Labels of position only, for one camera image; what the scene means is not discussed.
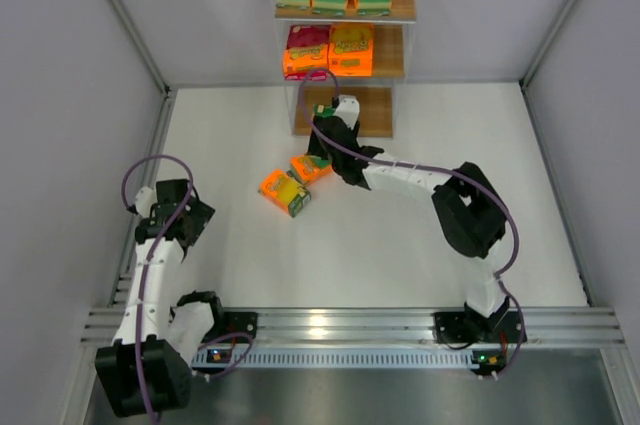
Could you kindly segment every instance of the metal frame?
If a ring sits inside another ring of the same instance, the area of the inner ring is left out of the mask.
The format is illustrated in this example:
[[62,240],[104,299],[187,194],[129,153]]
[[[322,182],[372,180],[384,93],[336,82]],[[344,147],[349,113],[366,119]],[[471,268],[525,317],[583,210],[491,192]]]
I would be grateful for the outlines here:
[[[163,78],[159,67],[146,47],[139,30],[122,0],[107,0],[114,14],[146,66],[155,85],[163,94],[153,135],[147,148],[148,154],[159,153],[169,127],[176,97],[176,87]],[[523,94],[544,62],[559,33],[576,9],[579,0],[565,0],[556,20],[535,54],[531,65],[521,80]],[[535,117],[529,112],[535,129]],[[547,170],[553,176],[548,154],[538,135]],[[157,173],[157,163],[148,163],[141,173],[139,185],[149,184]],[[554,193],[561,212],[564,211],[557,188]],[[574,254],[579,251],[572,240],[570,224],[565,220]],[[129,224],[128,238],[123,245],[119,274],[114,280],[113,293],[108,307],[91,311],[80,343],[76,367],[64,403],[59,423],[76,425],[83,423],[95,380],[93,358],[96,349],[110,343],[123,313],[121,300],[128,293],[130,277],[126,270],[134,251],[133,228]],[[260,309],[256,343],[262,354],[282,353],[282,350],[433,350],[439,349],[433,338],[434,309]],[[525,320],[529,341],[523,346],[536,349],[597,349],[602,353],[603,364],[611,383],[612,395],[619,407],[625,425],[640,423],[640,386],[624,337],[613,310],[609,308],[525,308]]]

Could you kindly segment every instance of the white tabletop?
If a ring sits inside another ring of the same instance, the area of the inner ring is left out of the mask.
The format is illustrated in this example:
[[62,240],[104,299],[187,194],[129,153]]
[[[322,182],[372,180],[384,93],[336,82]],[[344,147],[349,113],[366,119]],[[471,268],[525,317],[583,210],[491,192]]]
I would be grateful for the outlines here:
[[[520,90],[509,84],[407,85],[393,139],[362,139],[398,158],[478,164],[509,206],[521,253],[505,283],[524,306],[585,306],[582,283]],[[232,307],[461,306],[460,263],[431,203],[343,183],[309,188],[292,219],[260,182],[305,152],[282,87],[183,89],[164,153],[192,168],[216,214],[184,267],[186,289],[215,290]],[[163,162],[159,178],[182,177]]]

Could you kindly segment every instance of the shelving unit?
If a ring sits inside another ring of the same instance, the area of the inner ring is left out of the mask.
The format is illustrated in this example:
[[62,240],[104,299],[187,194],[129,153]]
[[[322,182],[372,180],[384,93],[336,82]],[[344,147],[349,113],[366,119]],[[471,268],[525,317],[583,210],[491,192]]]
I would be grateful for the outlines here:
[[[411,66],[411,52],[416,35],[416,23],[419,17],[417,3],[420,0],[393,0],[391,12],[385,16],[358,15],[353,0],[350,0],[343,16],[323,15],[311,9],[276,7],[274,9],[274,30],[278,50],[285,49],[289,28],[292,25],[308,23],[368,22],[374,25],[373,71],[370,77],[343,77],[342,93],[355,95],[360,101],[360,135],[363,137],[393,137],[395,89],[406,83]],[[285,97],[295,135],[308,135],[310,132],[301,110],[296,107],[297,87],[295,81],[285,81]],[[307,108],[317,103],[329,103],[333,86],[319,85],[317,82],[307,87],[304,98]]]

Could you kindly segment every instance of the wall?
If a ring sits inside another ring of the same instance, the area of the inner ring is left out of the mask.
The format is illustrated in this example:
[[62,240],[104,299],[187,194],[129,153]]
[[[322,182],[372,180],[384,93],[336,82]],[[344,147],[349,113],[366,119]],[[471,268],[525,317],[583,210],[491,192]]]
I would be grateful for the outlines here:
[[530,99],[598,303],[640,369],[640,1],[582,0]]
[[51,425],[113,283],[119,179],[159,95],[105,0],[0,9],[0,421]]
[[[124,0],[170,83],[275,82],[270,0]],[[421,0],[412,78],[517,80],[563,0]]]

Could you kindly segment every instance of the purple cable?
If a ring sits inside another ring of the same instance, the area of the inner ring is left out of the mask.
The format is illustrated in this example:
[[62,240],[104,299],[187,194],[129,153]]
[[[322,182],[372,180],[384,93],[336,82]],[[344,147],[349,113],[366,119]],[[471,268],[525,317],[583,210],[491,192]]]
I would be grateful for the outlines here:
[[218,338],[215,338],[214,340],[211,340],[210,342],[203,343],[202,345],[200,345],[198,347],[198,350],[204,350],[205,348],[209,348],[211,345],[215,345],[216,343],[224,342],[225,340],[229,340],[229,339],[232,339],[232,338],[244,338],[249,342],[249,346],[247,347],[245,352],[242,355],[240,355],[240,358],[238,358],[238,360],[236,360],[232,365],[229,365],[227,368],[225,368],[220,373],[216,373],[215,375],[210,375],[208,373],[200,373],[200,375],[207,375],[207,376],[211,377],[212,379],[222,378],[225,375],[229,375],[231,372],[233,372],[244,361],[244,359],[247,358],[247,355],[249,355],[249,352],[253,348],[253,337],[251,335],[249,335],[248,333],[245,333],[245,332],[227,333],[226,335],[222,335],[222,336],[220,336]]
[[509,270],[513,266],[513,264],[515,263],[516,259],[518,258],[518,253],[520,252],[520,234],[518,233],[518,227],[516,225],[516,222],[515,222],[513,216],[511,215],[511,212],[509,212],[509,209],[504,204],[504,202],[502,200],[500,200],[500,198],[498,198],[498,196],[496,194],[494,194],[491,190],[489,190],[487,187],[485,187],[481,183],[477,182],[476,180],[473,180],[472,178],[469,178],[466,175],[463,175],[462,173],[460,173],[460,172],[458,172],[456,170],[450,170],[448,168],[436,167],[436,166],[432,166],[432,165],[422,165],[422,164],[415,164],[415,163],[408,163],[408,162],[390,162],[388,160],[380,160],[380,159],[377,159],[377,158],[369,158],[369,157],[367,157],[365,155],[362,155],[360,153],[357,153],[357,152],[354,152],[352,150],[349,150],[346,147],[343,147],[339,143],[335,142],[334,140],[331,140],[329,137],[324,135],[318,129],[318,127],[316,127],[314,125],[313,120],[312,120],[311,116],[309,115],[309,112],[307,110],[306,103],[305,103],[305,100],[304,100],[304,87],[305,87],[307,81],[309,80],[309,78],[311,77],[311,75],[314,72],[318,72],[318,71],[327,73],[327,75],[329,75],[333,79],[333,83],[336,86],[336,90],[335,90],[335,93],[334,93],[334,98],[337,98],[338,95],[340,94],[339,89],[338,89],[338,79],[336,78],[336,76],[333,74],[333,72],[331,70],[329,70],[328,68],[324,68],[324,67],[313,68],[313,69],[311,69],[311,70],[309,70],[307,72],[307,74],[302,79],[302,82],[300,82],[300,87],[298,88],[298,99],[297,99],[296,106],[302,108],[302,112],[304,113],[307,122],[309,123],[309,125],[311,125],[312,130],[316,133],[316,135],[318,136],[318,138],[320,140],[322,140],[323,142],[331,145],[332,147],[336,148],[337,150],[340,150],[342,153],[346,153],[347,155],[351,155],[353,158],[356,158],[358,160],[362,160],[362,161],[365,161],[365,162],[374,163],[376,165],[383,165],[383,166],[387,166],[387,167],[401,167],[401,168],[422,170],[422,171],[425,171],[425,172],[442,173],[442,174],[449,175],[449,176],[452,176],[454,178],[457,178],[457,179],[459,179],[459,180],[461,180],[463,182],[468,183],[469,185],[472,185],[473,187],[478,189],[480,192],[482,192],[484,195],[489,197],[489,199],[493,203],[495,203],[496,206],[503,213],[503,215],[505,216],[507,222],[509,222],[509,227],[511,227],[511,233],[513,234],[513,251],[511,252],[511,257],[509,257],[509,260],[507,260],[506,265],[504,267],[500,268],[499,270],[497,270],[494,273],[494,276],[498,280],[498,284],[500,285],[500,288],[502,289],[504,294],[507,295],[508,297],[510,297],[513,300],[513,302],[514,302],[514,304],[516,306],[516,309],[518,310],[518,315],[520,316],[521,328],[520,328],[520,336],[518,338],[518,343],[516,344],[516,348],[514,350],[514,353],[511,356],[511,360],[509,360],[509,362],[507,363],[505,368],[501,371],[501,374],[503,374],[504,372],[506,372],[510,368],[511,363],[513,362],[513,359],[520,352],[520,347],[522,346],[522,343],[524,341],[524,335],[525,335],[524,314],[522,313],[522,308],[520,307],[520,304],[515,299],[515,297],[506,289],[506,287],[504,286],[504,283],[501,280],[502,274],[505,273],[507,270]]
[[160,423],[159,415],[156,416],[153,411],[153,406],[151,404],[151,396],[149,395],[149,388],[147,387],[147,380],[144,377],[144,368],[142,366],[142,303],[144,302],[144,292],[147,284],[147,275],[149,273],[149,262],[153,258],[153,254],[158,248],[160,241],[169,230],[169,227],[173,224],[173,222],[178,218],[178,216],[182,213],[182,211],[187,206],[187,202],[191,197],[191,193],[193,192],[193,174],[191,173],[191,169],[184,163],[182,160],[176,157],[172,157],[171,155],[151,155],[150,157],[143,158],[142,160],[134,163],[129,170],[124,174],[122,179],[122,185],[120,187],[120,193],[122,195],[122,201],[126,208],[129,208],[130,205],[127,202],[127,182],[129,181],[129,177],[133,173],[133,171],[138,168],[143,163],[150,162],[151,160],[159,160],[159,159],[170,160],[172,162],[177,163],[182,168],[184,168],[185,172],[187,172],[187,176],[189,177],[189,184],[187,187],[187,193],[185,194],[182,202],[178,205],[178,208],[173,215],[169,217],[167,223],[165,223],[164,227],[160,230],[160,233],[156,236],[155,240],[151,244],[151,248],[149,249],[149,253],[147,253],[146,263],[142,267],[142,275],[140,276],[140,287],[138,288],[138,300],[139,303],[136,307],[136,336],[135,336],[135,360],[136,360],[136,372],[138,375],[138,383],[140,385],[140,393],[142,394],[142,401],[144,402],[144,408],[147,411],[147,415],[149,415],[149,419],[153,425],[158,425]]

